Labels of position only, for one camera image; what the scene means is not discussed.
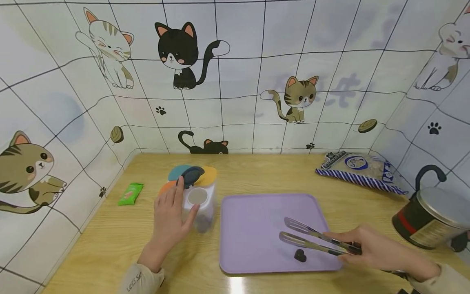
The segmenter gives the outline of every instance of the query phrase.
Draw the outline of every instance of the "green snack bag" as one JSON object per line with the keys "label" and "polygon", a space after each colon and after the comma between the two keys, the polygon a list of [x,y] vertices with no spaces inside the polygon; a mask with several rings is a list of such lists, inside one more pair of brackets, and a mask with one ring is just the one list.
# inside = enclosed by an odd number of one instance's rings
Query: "green snack bag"
{"label": "green snack bag", "polygon": [[117,205],[135,205],[135,200],[143,187],[144,184],[141,183],[130,183],[127,190],[122,194],[121,199],[117,202]]}

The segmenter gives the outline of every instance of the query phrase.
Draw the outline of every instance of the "purple cutting board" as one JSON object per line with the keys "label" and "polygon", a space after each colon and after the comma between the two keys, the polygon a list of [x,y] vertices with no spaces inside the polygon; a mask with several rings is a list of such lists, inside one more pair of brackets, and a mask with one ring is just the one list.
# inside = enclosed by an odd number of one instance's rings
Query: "purple cutting board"
{"label": "purple cutting board", "polygon": [[[309,194],[232,195],[220,205],[220,268],[227,274],[329,271],[342,266],[336,256],[279,240],[286,231],[320,245],[334,245],[286,227],[290,217],[319,232],[328,231],[317,200]],[[306,262],[294,259],[304,250]]]}

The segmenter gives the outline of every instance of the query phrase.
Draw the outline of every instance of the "hand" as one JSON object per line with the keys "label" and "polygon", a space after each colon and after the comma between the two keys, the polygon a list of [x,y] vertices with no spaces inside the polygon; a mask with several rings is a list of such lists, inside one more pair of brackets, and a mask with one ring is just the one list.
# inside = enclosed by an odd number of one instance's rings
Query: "hand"
{"label": "hand", "polygon": [[440,275],[440,267],[425,255],[389,239],[368,225],[360,225],[344,233],[326,232],[325,235],[361,244],[362,255],[340,255],[338,259],[343,262],[378,270],[403,270],[419,282]]}
{"label": "hand", "polygon": [[170,250],[182,241],[194,223],[199,205],[194,205],[185,222],[183,213],[184,180],[180,176],[178,186],[158,196],[154,202],[153,235],[142,250],[137,263],[157,273]]}

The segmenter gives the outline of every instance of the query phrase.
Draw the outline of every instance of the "left hand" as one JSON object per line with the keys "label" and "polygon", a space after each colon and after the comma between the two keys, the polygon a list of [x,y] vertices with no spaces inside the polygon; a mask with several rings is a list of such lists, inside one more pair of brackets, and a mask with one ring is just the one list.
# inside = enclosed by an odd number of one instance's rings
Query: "left hand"
{"label": "left hand", "polygon": [[155,199],[153,235],[137,261],[154,273],[160,271],[161,264],[170,250],[191,231],[199,210],[199,205],[194,205],[187,220],[183,222],[183,191],[184,180],[180,176],[177,187],[173,186]]}

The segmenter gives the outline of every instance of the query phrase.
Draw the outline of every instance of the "metal tongs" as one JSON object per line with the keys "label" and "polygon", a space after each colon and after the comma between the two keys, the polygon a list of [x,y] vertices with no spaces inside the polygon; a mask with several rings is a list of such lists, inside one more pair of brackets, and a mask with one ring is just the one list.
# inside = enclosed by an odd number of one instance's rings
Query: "metal tongs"
{"label": "metal tongs", "polygon": [[[307,226],[306,224],[303,224],[289,217],[284,217],[284,223],[289,229],[292,229],[294,231],[297,231],[299,233],[303,233],[306,235],[314,236],[323,241],[334,244],[340,248],[331,248],[331,247],[323,246],[323,245],[311,242],[309,240],[306,240],[304,238],[301,238],[299,236],[296,236],[294,234],[290,234],[290,233],[282,231],[279,233],[279,239],[282,242],[285,242],[287,244],[291,244],[291,245],[302,247],[302,248],[315,249],[315,250],[323,251],[323,252],[336,255],[336,256],[343,255],[343,254],[351,254],[351,255],[362,254],[362,249],[359,243],[343,242],[343,241],[339,241],[339,240],[327,237],[323,235],[322,233]],[[408,280],[407,273],[402,270],[382,270],[382,271],[397,275],[400,278]]]}

